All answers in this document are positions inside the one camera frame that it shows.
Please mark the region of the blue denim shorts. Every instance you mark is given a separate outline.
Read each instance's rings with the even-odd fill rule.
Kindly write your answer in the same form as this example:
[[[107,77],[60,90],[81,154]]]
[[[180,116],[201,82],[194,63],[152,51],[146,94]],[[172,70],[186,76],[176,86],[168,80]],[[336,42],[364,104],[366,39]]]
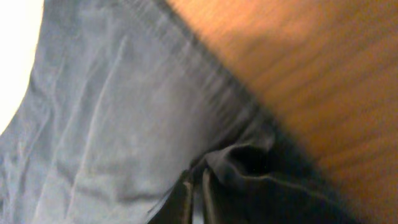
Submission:
[[[165,1],[44,2],[1,135],[2,223],[148,223],[181,173],[229,223],[356,223],[339,195]]]

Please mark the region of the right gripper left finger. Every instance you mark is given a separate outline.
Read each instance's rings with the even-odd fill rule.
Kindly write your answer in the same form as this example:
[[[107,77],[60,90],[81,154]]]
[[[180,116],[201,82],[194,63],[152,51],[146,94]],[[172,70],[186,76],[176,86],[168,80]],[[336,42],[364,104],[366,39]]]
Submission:
[[[169,196],[148,224],[192,224],[193,180],[186,170],[181,173]]]

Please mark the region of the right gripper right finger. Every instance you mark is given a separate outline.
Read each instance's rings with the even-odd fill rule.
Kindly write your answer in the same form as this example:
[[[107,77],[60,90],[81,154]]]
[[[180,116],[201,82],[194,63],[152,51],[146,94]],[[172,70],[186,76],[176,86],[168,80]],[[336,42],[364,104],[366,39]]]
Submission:
[[[202,195],[204,221],[206,224],[227,224],[229,208],[226,203],[226,192],[216,176],[205,169],[202,177]]]

